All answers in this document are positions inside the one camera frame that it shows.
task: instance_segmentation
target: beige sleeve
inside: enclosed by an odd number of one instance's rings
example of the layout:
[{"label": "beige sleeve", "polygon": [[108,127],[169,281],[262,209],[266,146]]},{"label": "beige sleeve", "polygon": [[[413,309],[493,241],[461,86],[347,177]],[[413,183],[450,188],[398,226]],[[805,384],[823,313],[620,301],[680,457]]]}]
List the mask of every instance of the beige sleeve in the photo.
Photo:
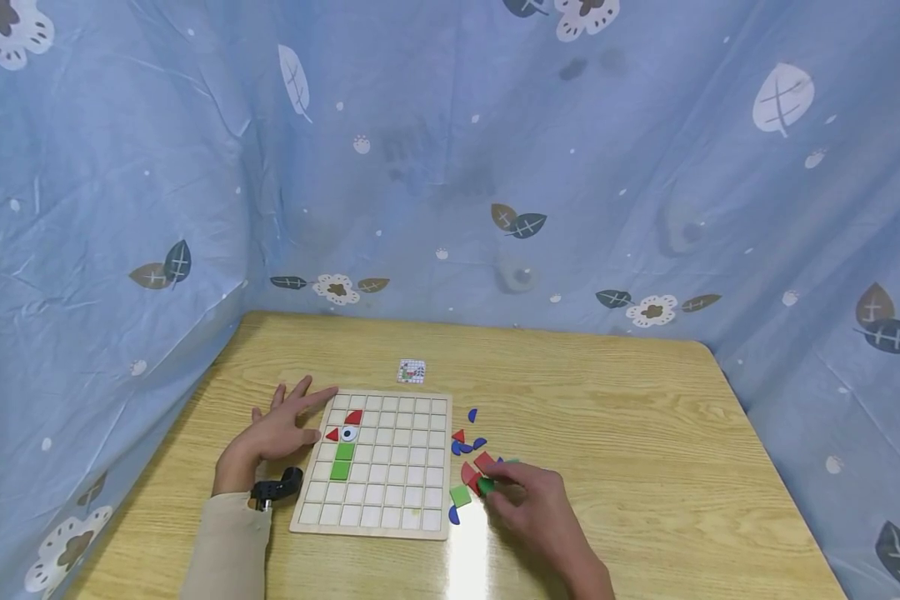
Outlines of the beige sleeve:
[{"label": "beige sleeve", "polygon": [[249,493],[222,493],[203,504],[180,600],[263,600],[271,512],[247,506]]}]

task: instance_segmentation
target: wooden table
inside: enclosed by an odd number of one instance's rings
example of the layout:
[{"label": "wooden table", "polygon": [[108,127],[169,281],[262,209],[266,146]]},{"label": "wooden table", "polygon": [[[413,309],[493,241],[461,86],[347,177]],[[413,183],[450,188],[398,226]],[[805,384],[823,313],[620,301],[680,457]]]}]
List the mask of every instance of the wooden table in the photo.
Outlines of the wooden table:
[{"label": "wooden table", "polygon": [[[214,463],[250,407],[306,373],[406,389],[401,358],[427,361],[420,389],[451,393],[456,424],[479,407],[468,429],[487,449],[563,474],[621,600],[843,600],[700,343],[268,313],[244,318],[68,597],[176,598]],[[556,587],[480,502],[447,542],[292,535],[292,510],[274,513],[271,600],[528,600]]]}]

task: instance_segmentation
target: blue fabric backdrop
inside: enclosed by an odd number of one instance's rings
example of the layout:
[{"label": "blue fabric backdrop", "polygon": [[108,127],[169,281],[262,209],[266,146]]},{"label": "blue fabric backdrop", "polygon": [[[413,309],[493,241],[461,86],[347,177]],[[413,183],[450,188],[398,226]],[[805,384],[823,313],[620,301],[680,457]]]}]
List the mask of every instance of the blue fabric backdrop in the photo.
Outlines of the blue fabric backdrop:
[{"label": "blue fabric backdrop", "polygon": [[900,598],[900,0],[0,0],[0,598],[250,309],[702,340]]}]

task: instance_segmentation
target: wooden puzzle board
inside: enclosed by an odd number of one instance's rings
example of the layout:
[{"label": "wooden puzzle board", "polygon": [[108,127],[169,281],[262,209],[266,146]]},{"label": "wooden puzzle board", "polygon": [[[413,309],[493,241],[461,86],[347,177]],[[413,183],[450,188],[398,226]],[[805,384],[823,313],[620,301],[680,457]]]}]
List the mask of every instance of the wooden puzzle board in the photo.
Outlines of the wooden puzzle board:
[{"label": "wooden puzzle board", "polygon": [[[354,411],[362,411],[360,424],[344,423]],[[449,394],[337,392],[323,411],[290,531],[448,538],[452,414]],[[337,441],[328,438],[335,430]]]}]

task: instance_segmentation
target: green square piece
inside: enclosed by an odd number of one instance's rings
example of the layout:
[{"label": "green square piece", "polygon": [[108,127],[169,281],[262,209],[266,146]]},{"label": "green square piece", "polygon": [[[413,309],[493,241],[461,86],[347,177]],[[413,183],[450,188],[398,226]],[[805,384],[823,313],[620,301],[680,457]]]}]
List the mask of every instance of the green square piece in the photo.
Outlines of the green square piece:
[{"label": "green square piece", "polygon": [[488,493],[493,492],[493,480],[489,477],[481,477],[477,480],[477,490],[480,490],[480,495],[486,498]]},{"label": "green square piece", "polygon": [[352,461],[354,447],[356,447],[355,443],[339,443],[339,444],[337,444],[337,460],[338,461]]},{"label": "green square piece", "polygon": [[330,479],[347,481],[350,476],[350,462],[336,461],[330,468]]},{"label": "green square piece", "polygon": [[467,486],[451,487],[450,498],[452,499],[452,505],[457,508],[467,506],[470,503],[470,488]]}]

